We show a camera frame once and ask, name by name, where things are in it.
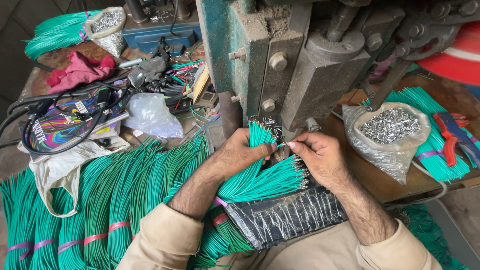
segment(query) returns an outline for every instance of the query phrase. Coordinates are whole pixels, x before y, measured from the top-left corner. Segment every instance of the red cloth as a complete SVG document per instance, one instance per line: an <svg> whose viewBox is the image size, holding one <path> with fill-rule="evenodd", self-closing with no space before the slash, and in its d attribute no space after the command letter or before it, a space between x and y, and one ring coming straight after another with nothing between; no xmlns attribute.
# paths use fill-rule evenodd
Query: red cloth
<svg viewBox="0 0 480 270"><path fill-rule="evenodd" d="M80 83L105 80L115 71L115 61L109 55L105 56L102 61L98 61L73 50L68 58L72 63L66 69L54 70L52 76L45 79L51 87L47 94L72 89Z"/></svg>

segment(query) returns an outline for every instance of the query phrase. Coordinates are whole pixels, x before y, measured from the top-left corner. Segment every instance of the beige shirt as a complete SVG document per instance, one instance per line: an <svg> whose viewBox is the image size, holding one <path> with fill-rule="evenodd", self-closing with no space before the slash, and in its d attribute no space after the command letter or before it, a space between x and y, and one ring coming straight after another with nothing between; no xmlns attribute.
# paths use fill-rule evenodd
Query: beige shirt
<svg viewBox="0 0 480 270"><path fill-rule="evenodd" d="M350 223L332 226L250 255L221 258L215 270L441 270L423 244L398 221L390 238L361 245ZM140 221L140 233L123 256L118 270L185 269L200 244L204 224L165 204Z"/></svg>

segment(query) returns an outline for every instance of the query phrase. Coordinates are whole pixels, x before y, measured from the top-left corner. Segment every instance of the workbench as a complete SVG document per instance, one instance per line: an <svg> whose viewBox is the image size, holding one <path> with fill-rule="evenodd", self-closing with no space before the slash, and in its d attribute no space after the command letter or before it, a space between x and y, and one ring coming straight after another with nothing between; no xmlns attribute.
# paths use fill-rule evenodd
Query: workbench
<svg viewBox="0 0 480 270"><path fill-rule="evenodd" d="M70 46L64 49L58 49L41 55L38 58L38 62L53 67L55 69L64 69L69 64L67 56L75 49L81 52L87 57L94 59L101 59L108 53L98 47L93 42L83 42L79 45ZM196 57L204 57L202 53L203 46L198 48L198 55ZM146 55L141 53L138 49L126 48L122 53L123 56L133 60ZM34 68L31 72L25 87L21 93L20 99L44 95L49 89L49 86L45 82L45 78L49 77L50 73ZM435 75L429 75L429 78L424 78L419 75L413 75L405 77L401 80L396 89L402 89L404 87L416 87L421 86L425 89L437 102L445 107L450 112L459 112L471 121L471 124L467 126L467 129L476 137L480 138L480 102L462 85L453 82L448 79L443 79ZM354 89L353 91L346 93L339 101L337 107L334 109L336 112L341 112L341 104L358 105L363 100L367 99L363 90ZM191 122L194 118L180 119L184 132L191 128ZM422 173L419 169L411 166L407 174L407 184L401 185L394 179L390 178L379 169L365 161L360 155L348 144L345 136L345 129L343 122L336 118L334 115L330 115L322 126L323 131L331 136L338 138L340 141L342 151L344 152L345 159L348 167L355 174L358 181L367 187L367 189L380 201L389 202L405 198L413 195L425 194L429 191L440 189L439 184L429 176ZM131 129L122 127L121 134L124 139L133 145L137 145L141 140L145 139L147 135L140 137L132 136ZM20 134L15 124L11 124L4 133L2 141L9 141L19 138ZM174 145L179 143L180 139L172 140L168 145ZM457 151L459 155L465 156L460 150ZM28 166L30 161L29 155L20 152L16 149L16 146L6 147L0 152L0 176L4 179L9 177L13 173L17 173ZM463 187L463 185L478 184L480 179L480 171L473 169L470 173L465 175L463 179L456 179L452 181L451 187Z"/></svg>

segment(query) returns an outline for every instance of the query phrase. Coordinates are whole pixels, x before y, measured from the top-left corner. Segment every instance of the beige sleeve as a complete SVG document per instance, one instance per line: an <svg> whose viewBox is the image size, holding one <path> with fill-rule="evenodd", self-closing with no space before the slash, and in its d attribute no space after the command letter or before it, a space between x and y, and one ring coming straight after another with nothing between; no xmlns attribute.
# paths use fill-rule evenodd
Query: beige sleeve
<svg viewBox="0 0 480 270"><path fill-rule="evenodd" d="M118 270L185 269L200 244L204 224L162 203L140 220L140 232Z"/></svg>
<svg viewBox="0 0 480 270"><path fill-rule="evenodd" d="M423 244L400 220L397 221L398 229L390 238L372 245L357 246L359 264L372 270L442 270Z"/></svg>

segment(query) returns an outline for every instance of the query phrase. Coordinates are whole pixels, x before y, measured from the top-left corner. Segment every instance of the plastic wrap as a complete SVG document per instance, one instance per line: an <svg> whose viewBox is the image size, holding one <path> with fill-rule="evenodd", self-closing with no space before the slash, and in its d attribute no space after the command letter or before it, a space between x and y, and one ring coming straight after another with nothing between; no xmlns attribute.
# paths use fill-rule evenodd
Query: plastic wrap
<svg viewBox="0 0 480 270"><path fill-rule="evenodd" d="M400 102L385 102L381 108L368 112L367 106L342 105L345 133L350 145L365 160L388 174L401 184L407 183L407 172L419 145L424 143L430 133L427 115L416 108ZM420 122L420 129L390 144L379 144L367 138L359 128L374 116L385 110L402 108Z"/></svg>
<svg viewBox="0 0 480 270"><path fill-rule="evenodd" d="M258 251L348 220L336 196L323 186L271 199L231 203L226 212Z"/></svg>
<svg viewBox="0 0 480 270"><path fill-rule="evenodd" d="M139 93L133 95L127 104L130 117L122 124L144 133L163 138L183 138L183 128L165 105L163 94Z"/></svg>
<svg viewBox="0 0 480 270"><path fill-rule="evenodd" d="M115 11L121 11L120 23L118 23L114 27L108 28L100 32L92 32L92 25L102 16L102 14ZM127 44L125 39L123 38L123 35L121 34L121 30L123 25L125 24L126 18L127 16L122 7L106 8L85 22L85 32L87 36L89 36L90 39L95 42L95 44L99 45L101 48L105 49L113 56L119 57L121 52L123 51L123 48Z"/></svg>

